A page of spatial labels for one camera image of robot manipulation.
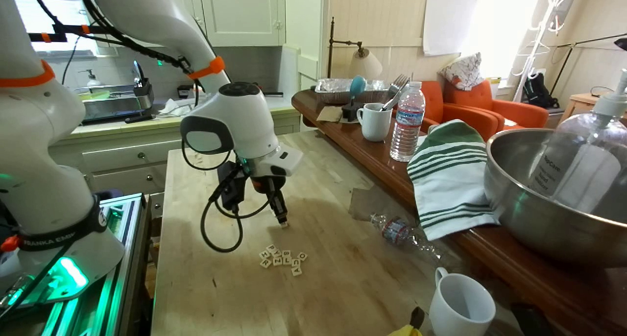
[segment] orange strap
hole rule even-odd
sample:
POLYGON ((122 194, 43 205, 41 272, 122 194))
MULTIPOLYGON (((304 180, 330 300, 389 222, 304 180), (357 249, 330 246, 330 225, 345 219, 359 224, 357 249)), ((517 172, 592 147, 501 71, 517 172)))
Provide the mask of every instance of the orange strap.
POLYGON ((54 71, 43 59, 41 66, 43 67, 43 74, 22 79, 0 79, 0 88, 28 88, 29 86, 45 84, 54 79, 54 71))
POLYGON ((209 75, 211 73, 219 73, 224 70, 224 61, 222 57, 216 57, 213 61, 210 62, 209 66, 203 70, 199 70, 193 73, 188 74, 188 78, 192 80, 196 80, 200 77, 204 77, 205 75, 209 75))

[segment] fork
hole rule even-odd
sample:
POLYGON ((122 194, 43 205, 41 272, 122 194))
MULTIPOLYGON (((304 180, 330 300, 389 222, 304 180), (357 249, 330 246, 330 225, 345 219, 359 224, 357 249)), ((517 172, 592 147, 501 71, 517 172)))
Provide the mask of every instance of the fork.
POLYGON ((392 82, 389 89, 387 90, 387 97, 390 100, 386 102, 385 105, 383 105, 381 111, 387 111, 389 108, 394 107, 396 102, 398 102, 398 100, 396 99, 397 96, 409 81, 410 78, 407 77, 407 75, 401 74, 396 78, 396 80, 394 80, 394 82, 392 82))

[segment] tile backsplash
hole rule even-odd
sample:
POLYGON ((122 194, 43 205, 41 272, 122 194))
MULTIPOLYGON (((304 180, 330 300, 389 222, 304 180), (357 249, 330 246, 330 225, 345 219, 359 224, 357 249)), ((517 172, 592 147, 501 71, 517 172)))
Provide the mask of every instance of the tile backsplash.
MULTIPOLYGON (((166 48, 157 48, 163 53, 175 55, 166 48)), ((232 81, 257 82, 264 91, 277 91, 278 75, 281 64, 281 48, 277 47, 227 47, 214 48, 226 64, 226 72, 232 81)), ((65 85, 70 89, 80 88, 89 81, 86 72, 90 69, 96 78, 108 85, 132 84, 133 61, 142 67, 144 75, 152 82, 155 99, 176 98, 179 85, 191 85, 179 68, 164 63, 157 64, 155 59, 141 55, 128 48, 118 48, 116 57, 82 57, 72 60, 65 77, 65 85)), ((67 59, 49 59, 56 79, 61 82, 67 59)))

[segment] wooden table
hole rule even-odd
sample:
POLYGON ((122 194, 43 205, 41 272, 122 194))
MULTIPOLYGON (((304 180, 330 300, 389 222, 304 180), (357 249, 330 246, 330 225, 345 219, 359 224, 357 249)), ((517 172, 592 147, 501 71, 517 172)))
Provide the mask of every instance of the wooden table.
MULTIPOLYGON (((385 336, 406 325, 414 307, 428 311, 435 266, 415 250, 388 244, 369 222, 348 213, 351 191, 374 186, 369 173, 318 131, 279 140, 304 153, 282 189, 289 227, 280 228, 266 209, 242 220, 242 244, 228 254, 211 250, 199 232, 217 174, 194 170, 180 151, 170 151, 153 336, 385 336), (261 267, 258 254, 270 244, 293 255, 307 253, 303 274, 292 276, 286 266, 261 267)), ((222 160, 187 153, 197 166, 222 160)), ((240 212, 265 200, 249 183, 240 212)), ((206 226, 218 246, 237 240, 235 220, 213 207, 206 226)), ((511 313, 497 307, 497 319, 496 335, 520 335, 504 327, 515 325, 511 313)), ((428 320, 421 331, 433 336, 428 320)))
MULTIPOLYGON (((563 122, 573 115, 580 115, 581 113, 588 113, 594 108, 594 104, 598 101, 598 97, 592 96, 591 93, 571 95, 571 99, 568 101, 568 106, 564 109, 564 115, 559 120, 563 122)), ((627 112, 623 116, 623 119, 627 118, 627 112)))
MULTIPOLYGON (((323 105, 316 101, 313 91, 296 93, 291 103, 372 171, 401 204, 415 210, 406 164, 389 158, 387 144, 363 139, 358 124, 317 122, 323 105)), ((560 266, 526 249, 504 227, 476 227, 452 234, 450 239, 574 334, 627 335, 627 269, 584 273, 583 269, 560 266)))

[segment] black backpack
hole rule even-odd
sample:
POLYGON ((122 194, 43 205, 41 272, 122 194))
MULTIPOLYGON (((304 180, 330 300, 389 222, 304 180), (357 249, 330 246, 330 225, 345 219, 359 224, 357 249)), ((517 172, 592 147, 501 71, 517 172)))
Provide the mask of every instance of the black backpack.
POLYGON ((544 86, 543 73, 538 73, 538 75, 533 79, 529 79, 527 77, 523 90, 529 100, 529 104, 533 104, 533 106, 540 106, 542 108, 559 108, 557 99, 555 97, 551 97, 549 90, 546 86, 544 86))

